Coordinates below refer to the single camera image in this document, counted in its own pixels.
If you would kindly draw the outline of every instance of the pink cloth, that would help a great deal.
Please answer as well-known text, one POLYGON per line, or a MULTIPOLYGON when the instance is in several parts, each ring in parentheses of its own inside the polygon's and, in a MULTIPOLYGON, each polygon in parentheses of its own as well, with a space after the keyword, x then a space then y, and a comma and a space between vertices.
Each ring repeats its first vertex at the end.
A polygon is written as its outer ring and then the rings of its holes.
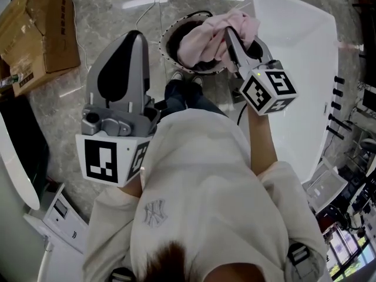
POLYGON ((177 57, 187 68, 192 68, 199 62, 210 62, 215 59, 223 61, 229 71, 235 72, 236 68, 230 60, 224 40, 225 28, 232 26, 248 49, 257 35, 259 25, 259 20, 238 9, 232 9, 224 15, 212 16, 182 39, 177 57))

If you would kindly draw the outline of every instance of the black and white pattern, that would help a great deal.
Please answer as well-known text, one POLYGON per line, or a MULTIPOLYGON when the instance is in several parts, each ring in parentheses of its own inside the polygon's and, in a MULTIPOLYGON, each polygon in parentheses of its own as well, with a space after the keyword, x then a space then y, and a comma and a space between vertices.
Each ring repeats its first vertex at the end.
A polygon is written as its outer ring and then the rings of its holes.
POLYGON ((277 95, 296 94, 294 86, 283 71, 265 71, 277 95))
POLYGON ((140 171, 141 164, 143 161, 143 158, 145 157, 147 147, 149 146, 149 142, 145 142, 140 144, 137 149, 135 156, 132 160, 132 164, 130 165, 129 174, 127 180, 129 180, 131 177, 133 177, 137 172, 140 171))
POLYGON ((268 108, 266 111, 265 111, 265 114, 268 114, 268 113, 273 113, 273 112, 278 112, 280 110, 283 110, 284 108, 286 108, 292 101, 294 100, 294 98, 285 98, 285 99, 280 99, 280 100, 277 100, 275 101, 270 108, 268 108))
POLYGON ((243 89, 243 95, 257 109, 261 110, 271 99, 269 93, 260 85, 258 80, 252 76, 243 89))
POLYGON ((159 227, 167 218, 167 215, 163 211, 164 203, 163 199, 147 203, 144 208, 145 219, 143 222, 152 228, 159 227))
POLYGON ((118 183, 116 143, 86 139, 85 160, 88 177, 118 183))

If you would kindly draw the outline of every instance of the shoe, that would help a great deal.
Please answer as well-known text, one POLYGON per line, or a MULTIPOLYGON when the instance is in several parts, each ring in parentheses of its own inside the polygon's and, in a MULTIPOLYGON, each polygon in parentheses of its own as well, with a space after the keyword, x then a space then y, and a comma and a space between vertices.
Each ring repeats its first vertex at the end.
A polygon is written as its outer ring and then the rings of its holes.
POLYGON ((184 80, 184 76, 180 71, 175 71, 174 74, 171 77, 171 80, 177 79, 177 80, 184 80))
POLYGON ((198 84, 199 86, 202 86, 204 85, 204 80, 202 79, 201 76, 195 76, 193 79, 192 79, 192 82, 198 84))

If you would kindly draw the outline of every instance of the white cable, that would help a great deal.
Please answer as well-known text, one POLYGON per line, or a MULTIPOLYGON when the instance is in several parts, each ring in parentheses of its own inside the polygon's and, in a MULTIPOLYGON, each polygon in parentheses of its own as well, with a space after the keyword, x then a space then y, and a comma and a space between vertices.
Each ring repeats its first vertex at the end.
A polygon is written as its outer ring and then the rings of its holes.
POLYGON ((136 30, 137 30, 137 31, 139 30, 138 27, 137 27, 138 22, 140 22, 140 20, 142 19, 142 17, 145 16, 145 14, 146 14, 149 10, 151 10, 151 8, 152 8, 154 5, 155 5, 155 0, 154 0, 153 4, 152 4, 147 10, 145 10, 145 12, 141 15, 141 17, 136 21, 136 30))
POLYGON ((83 54, 85 56, 85 67, 86 67, 86 70, 89 71, 89 67, 88 67, 88 57, 86 56, 86 51, 84 49, 84 47, 78 42, 78 37, 77 37, 77 24, 76 24, 76 6, 75 4, 73 3, 73 14, 74 14, 74 23, 75 23, 75 29, 76 29, 76 41, 77 41, 77 45, 82 49, 83 51, 83 54))

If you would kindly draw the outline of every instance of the marble floor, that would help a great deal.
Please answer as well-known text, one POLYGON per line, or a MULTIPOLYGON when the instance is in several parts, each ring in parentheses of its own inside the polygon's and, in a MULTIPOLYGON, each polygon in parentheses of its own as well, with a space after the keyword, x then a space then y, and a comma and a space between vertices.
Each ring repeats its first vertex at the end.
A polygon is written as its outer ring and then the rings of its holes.
MULTIPOLYGON (((99 53, 114 39, 135 29, 138 17, 150 6, 129 7, 135 0, 73 0, 76 7, 78 41, 85 48, 87 63, 94 63, 99 53)), ((348 43, 361 43, 360 20, 351 4, 357 0, 302 0, 335 16, 338 39, 348 43)), ((158 51, 162 32, 176 19, 197 10, 209 10, 222 14, 235 7, 238 1, 226 0, 160 0, 141 19, 139 30, 149 42, 150 94, 161 100, 166 81, 173 70, 158 51)), ((37 121, 49 143, 51 159, 48 174, 66 184, 66 192, 89 217, 94 198, 103 185, 84 180, 78 162, 75 135, 80 133, 81 110, 85 104, 87 70, 85 56, 80 49, 80 68, 49 82, 29 95, 37 121)), ((353 108, 357 95, 357 80, 361 64, 356 52, 340 51, 339 75, 346 78, 341 117, 346 118, 353 108)), ((227 75, 209 77, 204 83, 204 93, 225 112, 230 107, 227 75)), ((328 158, 339 162, 345 151, 344 142, 335 141, 328 149, 328 158)))

